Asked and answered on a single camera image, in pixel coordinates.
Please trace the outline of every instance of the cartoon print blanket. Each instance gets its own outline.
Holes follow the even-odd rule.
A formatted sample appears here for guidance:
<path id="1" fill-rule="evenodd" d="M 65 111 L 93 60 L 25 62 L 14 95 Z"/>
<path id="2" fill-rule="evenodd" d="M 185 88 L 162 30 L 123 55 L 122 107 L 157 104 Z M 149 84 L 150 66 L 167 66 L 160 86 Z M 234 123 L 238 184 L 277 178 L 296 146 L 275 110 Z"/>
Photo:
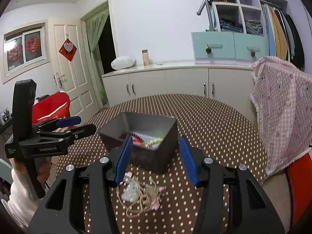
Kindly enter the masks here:
<path id="1" fill-rule="evenodd" d="M 312 143 L 312 76 L 292 63 L 266 56 L 253 65 L 250 96 L 261 141 L 268 154 L 266 175 L 309 152 Z"/>

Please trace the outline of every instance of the white sleeve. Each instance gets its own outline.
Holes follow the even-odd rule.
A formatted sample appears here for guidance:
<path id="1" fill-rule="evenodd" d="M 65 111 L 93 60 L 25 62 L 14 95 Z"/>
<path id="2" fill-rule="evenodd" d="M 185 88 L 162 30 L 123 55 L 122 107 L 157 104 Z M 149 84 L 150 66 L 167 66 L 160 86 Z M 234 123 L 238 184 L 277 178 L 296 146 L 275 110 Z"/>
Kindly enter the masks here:
<path id="1" fill-rule="evenodd" d="M 8 202 L 1 200 L 14 221 L 26 232 L 26 229 L 37 210 L 41 199 L 32 200 L 25 185 L 24 174 L 12 169 L 13 184 Z"/>

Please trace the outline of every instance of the polka dot tablecloth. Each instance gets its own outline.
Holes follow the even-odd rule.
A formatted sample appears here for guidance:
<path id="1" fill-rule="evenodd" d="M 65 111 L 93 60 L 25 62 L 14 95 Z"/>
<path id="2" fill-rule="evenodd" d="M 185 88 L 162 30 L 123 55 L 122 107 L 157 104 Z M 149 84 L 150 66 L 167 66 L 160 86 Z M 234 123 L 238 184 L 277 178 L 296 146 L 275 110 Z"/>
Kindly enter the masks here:
<path id="1" fill-rule="evenodd" d="M 93 123 L 100 129 L 125 111 L 176 117 L 179 135 L 185 134 L 193 147 L 200 148 L 206 157 L 215 159 L 223 166 L 234 168 L 240 163 L 245 164 L 262 185 L 267 163 L 266 151 L 252 124 L 230 106 L 195 95 L 156 95 L 113 106 L 99 112 L 87 123 Z M 86 166 L 107 155 L 105 144 L 96 133 L 76 141 L 68 148 L 68 154 L 58 160 L 57 174 L 68 164 Z M 189 181 L 178 148 L 168 163 L 165 174 L 155 174 L 132 164 L 128 165 L 127 171 L 132 171 L 141 182 L 148 182 L 151 176 L 159 186 L 166 186 L 167 192 L 158 211 L 128 218 L 126 209 L 117 198 L 116 189 L 111 188 L 112 205 L 121 234 L 192 233 L 202 199 L 202 189 L 196 189 Z M 223 195 L 222 232 L 227 230 L 227 185 L 224 185 Z M 92 233 L 88 185 L 85 186 L 84 203 L 85 228 Z"/>

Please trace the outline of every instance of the light blue drawer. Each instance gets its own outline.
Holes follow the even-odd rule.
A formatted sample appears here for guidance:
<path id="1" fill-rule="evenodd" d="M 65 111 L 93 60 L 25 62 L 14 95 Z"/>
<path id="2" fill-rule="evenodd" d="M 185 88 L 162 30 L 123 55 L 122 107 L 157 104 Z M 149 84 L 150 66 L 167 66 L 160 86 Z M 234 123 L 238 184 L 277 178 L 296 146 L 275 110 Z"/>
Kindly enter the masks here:
<path id="1" fill-rule="evenodd" d="M 192 32 L 195 59 L 235 58 L 232 32 Z"/>
<path id="2" fill-rule="evenodd" d="M 256 61 L 263 56 L 269 55 L 269 43 L 267 37 L 233 33 L 235 43 L 235 59 Z"/>

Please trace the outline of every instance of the white pillow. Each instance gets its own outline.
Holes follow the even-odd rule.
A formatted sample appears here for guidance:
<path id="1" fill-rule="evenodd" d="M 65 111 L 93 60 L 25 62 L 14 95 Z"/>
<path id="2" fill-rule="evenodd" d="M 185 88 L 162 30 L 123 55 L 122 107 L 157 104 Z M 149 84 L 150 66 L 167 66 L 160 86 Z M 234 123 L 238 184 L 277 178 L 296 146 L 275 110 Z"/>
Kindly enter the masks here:
<path id="1" fill-rule="evenodd" d="M 115 70 L 130 68 L 136 62 L 134 57 L 130 56 L 120 56 L 112 61 L 112 68 Z"/>

